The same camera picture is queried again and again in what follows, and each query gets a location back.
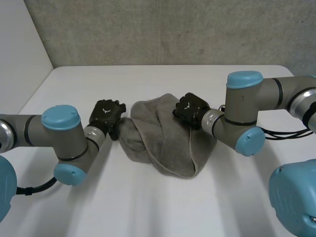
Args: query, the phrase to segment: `black cable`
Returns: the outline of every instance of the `black cable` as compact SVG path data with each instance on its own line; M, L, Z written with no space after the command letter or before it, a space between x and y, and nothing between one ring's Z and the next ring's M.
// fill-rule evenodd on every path
M267 130L267 129L264 129L264 128L261 128L264 133L272 133L272 134L275 134L275 135L290 135L290 134L296 134L296 133L305 133L305 132L308 132L310 131L308 128L307 129L304 129L304 130L300 130L300 131L295 131L295 132L276 132L276 131L271 131L271 130Z
M39 192L45 191L45 190L49 189L50 187L52 187L56 183L56 181L57 181L56 178L53 177L48 182L46 182L43 185L40 185L38 187L35 187L35 188L33 188L33 187L28 187L28 188L17 187L16 194L28 196L28 195L32 195L35 193L39 193Z
M313 134L313 132L306 133L306 132L310 131L308 128L304 129L304 130L300 130L300 131L294 131L294 132L278 132L278 131L267 130L264 128L261 128L261 129L263 130L263 132L265 134L271 136L271 137L266 136L267 140L274 140L274 141L302 138L302 137L306 137L306 136Z

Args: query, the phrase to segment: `blue end cap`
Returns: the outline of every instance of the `blue end cap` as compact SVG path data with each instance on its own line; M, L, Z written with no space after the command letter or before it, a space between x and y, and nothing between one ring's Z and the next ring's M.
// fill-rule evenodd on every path
M285 164L269 180L269 198L276 216L295 236L316 236L316 159Z
M0 156L0 222L9 212L11 199L18 186L16 174L11 163Z
M245 131L238 139L235 151L249 157L257 154L266 140L265 133L259 127L252 127Z
M51 130L70 130L80 123L80 116L75 107L58 105L46 110L41 116L42 124Z
M240 71L230 73L227 78L226 87L229 89L242 89L261 83L263 76L256 71Z
M57 164L54 169L54 177L66 185L79 185L86 175L82 169L70 164Z

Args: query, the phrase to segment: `crumpled towel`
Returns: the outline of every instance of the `crumpled towel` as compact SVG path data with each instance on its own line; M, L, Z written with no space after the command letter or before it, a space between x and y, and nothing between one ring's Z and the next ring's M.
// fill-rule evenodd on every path
M151 162L162 174L191 178L205 166L216 139L180 124L172 114L177 102L171 94L136 102L131 118L120 120L118 137L132 161Z

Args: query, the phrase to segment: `white table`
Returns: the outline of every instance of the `white table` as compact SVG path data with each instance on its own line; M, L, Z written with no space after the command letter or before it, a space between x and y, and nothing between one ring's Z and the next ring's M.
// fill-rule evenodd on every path
M195 93L214 108L225 102L227 75L260 71L286 77L281 66L100 66L55 69L21 114L42 114L60 104L75 106L84 126L97 100L133 103L165 93ZM259 114L274 130L303 129L286 111ZM191 180L167 177L152 165L132 162L109 139L79 187L56 184L32 196L15 196L0 224L3 237L291 237L278 222L268 197L268 180L283 163L315 158L316 136L266 141L263 151L243 157L218 142L202 172ZM17 148L4 156L20 187L52 177L51 148Z

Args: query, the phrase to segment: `robotic arm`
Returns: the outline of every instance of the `robotic arm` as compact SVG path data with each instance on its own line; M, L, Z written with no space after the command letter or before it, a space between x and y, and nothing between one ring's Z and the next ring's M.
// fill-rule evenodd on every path
M0 153L16 147L52 147L58 158L55 179L76 186L85 179L107 133L117 140L115 126L124 112L126 106L119 101L98 101L84 129L77 110L70 105L49 108L42 115L0 115ZM0 157L0 174L1 222L12 197L21 188L17 187L12 165L4 157Z
M193 129L202 128L236 152L251 156L266 140L256 126L259 111L286 109L316 132L316 78L267 78L261 73L235 72L228 76L224 110L192 93L176 104L174 116ZM271 175L269 197L280 222L299 237L316 236L316 159L285 164Z

